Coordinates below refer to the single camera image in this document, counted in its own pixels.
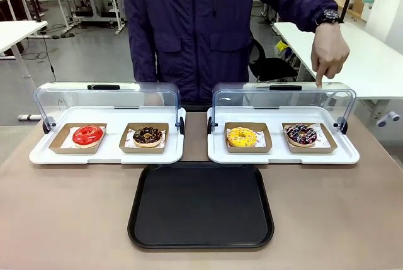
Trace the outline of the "person's left hand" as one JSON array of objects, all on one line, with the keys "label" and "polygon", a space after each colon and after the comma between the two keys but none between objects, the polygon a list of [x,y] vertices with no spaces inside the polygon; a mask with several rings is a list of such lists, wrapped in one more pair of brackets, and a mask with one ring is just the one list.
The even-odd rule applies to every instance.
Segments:
[{"label": "person's left hand", "polygon": [[323,23],[316,28],[311,62],[318,89],[322,89],[323,77],[333,79],[341,72],[349,52],[338,23]]}]

